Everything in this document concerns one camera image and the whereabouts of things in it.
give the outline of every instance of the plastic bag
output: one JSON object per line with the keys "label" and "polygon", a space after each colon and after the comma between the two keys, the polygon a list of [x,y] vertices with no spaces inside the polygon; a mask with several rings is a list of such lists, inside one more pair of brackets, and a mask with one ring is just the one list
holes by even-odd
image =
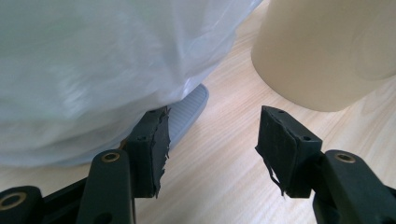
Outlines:
{"label": "plastic bag", "polygon": [[219,64],[259,0],[0,3],[0,163],[78,164]]}

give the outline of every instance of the beige cylindrical container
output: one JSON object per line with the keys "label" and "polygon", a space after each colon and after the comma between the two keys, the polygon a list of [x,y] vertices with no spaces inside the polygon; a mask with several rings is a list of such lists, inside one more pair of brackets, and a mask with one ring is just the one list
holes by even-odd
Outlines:
{"label": "beige cylindrical container", "polygon": [[273,0],[251,56],[285,98],[341,110],[396,74],[396,0]]}

